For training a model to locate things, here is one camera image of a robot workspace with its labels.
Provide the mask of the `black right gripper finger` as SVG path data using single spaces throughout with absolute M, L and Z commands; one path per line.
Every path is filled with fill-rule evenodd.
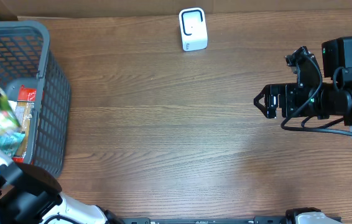
M 269 84 L 266 85 L 261 92 L 254 98 L 254 102 L 259 102 L 260 99 L 269 101 L 273 96 L 277 96 L 277 85 Z
M 273 119 L 277 116 L 277 100 L 274 100 L 273 98 L 266 98 L 264 104 L 261 104 L 259 99 L 254 99 L 254 106 L 256 106 L 268 119 Z

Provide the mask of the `green snack packet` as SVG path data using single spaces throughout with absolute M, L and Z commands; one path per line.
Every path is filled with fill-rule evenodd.
M 18 132 L 21 128 L 8 97 L 0 88 L 0 136 Z

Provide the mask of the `orange spaghetti packet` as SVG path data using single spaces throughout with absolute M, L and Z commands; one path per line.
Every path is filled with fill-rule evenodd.
M 20 133 L 24 134 L 24 139 L 13 156 L 15 162 L 24 162 L 25 155 L 27 154 L 29 129 L 33 117 L 32 111 L 34 109 L 36 93 L 37 90 L 35 88 L 27 88 L 24 85 L 21 85 L 19 89 L 14 112 L 21 125 Z

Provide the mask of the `teal snack packet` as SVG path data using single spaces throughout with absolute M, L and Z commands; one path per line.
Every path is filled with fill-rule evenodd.
M 25 138 L 24 133 L 12 133 L 0 136 L 0 150 L 9 157 L 13 157 Z

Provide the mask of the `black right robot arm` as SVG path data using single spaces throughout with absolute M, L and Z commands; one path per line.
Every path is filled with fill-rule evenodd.
M 297 80 L 266 85 L 253 99 L 268 119 L 282 110 L 281 128 L 352 138 L 352 36 L 322 43 L 323 65 L 301 46 L 285 56 Z

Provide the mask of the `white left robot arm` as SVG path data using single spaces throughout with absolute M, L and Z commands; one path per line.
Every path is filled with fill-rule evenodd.
M 62 192 L 46 170 L 0 150 L 0 223 L 119 223 L 109 211 Z

